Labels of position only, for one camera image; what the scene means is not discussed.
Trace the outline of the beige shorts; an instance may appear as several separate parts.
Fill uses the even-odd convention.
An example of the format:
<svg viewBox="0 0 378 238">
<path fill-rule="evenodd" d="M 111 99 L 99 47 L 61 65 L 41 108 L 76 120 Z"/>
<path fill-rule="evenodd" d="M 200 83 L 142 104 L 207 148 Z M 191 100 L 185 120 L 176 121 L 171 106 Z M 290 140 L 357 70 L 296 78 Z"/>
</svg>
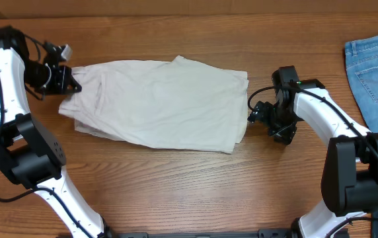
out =
<svg viewBox="0 0 378 238">
<path fill-rule="evenodd" d="M 232 153 L 246 132 L 248 74 L 175 57 L 75 67 L 59 113 L 79 132 L 155 149 Z"/>
</svg>

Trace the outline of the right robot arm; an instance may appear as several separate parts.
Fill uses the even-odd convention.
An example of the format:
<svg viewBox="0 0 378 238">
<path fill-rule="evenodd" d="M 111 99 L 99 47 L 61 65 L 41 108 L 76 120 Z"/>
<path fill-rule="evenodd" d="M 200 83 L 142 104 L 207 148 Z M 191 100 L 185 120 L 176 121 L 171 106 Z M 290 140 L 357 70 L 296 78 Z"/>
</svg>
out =
<svg viewBox="0 0 378 238">
<path fill-rule="evenodd" d="M 276 101 L 250 107 L 249 122 L 261 122 L 274 141 L 289 145 L 296 124 L 310 125 L 327 147 L 322 200 L 289 228 L 261 229 L 259 237 L 348 237 L 345 226 L 369 221 L 378 210 L 378 133 L 350 118 L 317 79 L 302 81 L 293 66 L 272 74 Z"/>
</svg>

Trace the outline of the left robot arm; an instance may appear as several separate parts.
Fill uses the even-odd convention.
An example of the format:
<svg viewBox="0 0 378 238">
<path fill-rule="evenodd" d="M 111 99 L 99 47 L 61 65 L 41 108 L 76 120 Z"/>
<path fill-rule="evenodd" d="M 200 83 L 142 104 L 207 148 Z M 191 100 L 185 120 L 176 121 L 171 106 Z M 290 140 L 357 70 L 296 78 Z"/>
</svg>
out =
<svg viewBox="0 0 378 238">
<path fill-rule="evenodd" d="M 60 142 L 28 105 L 28 95 L 43 100 L 81 92 L 64 64 L 71 54 L 67 44 L 41 43 L 11 26 L 0 28 L 0 202 L 37 194 L 72 237 L 114 237 L 71 181 Z"/>
</svg>

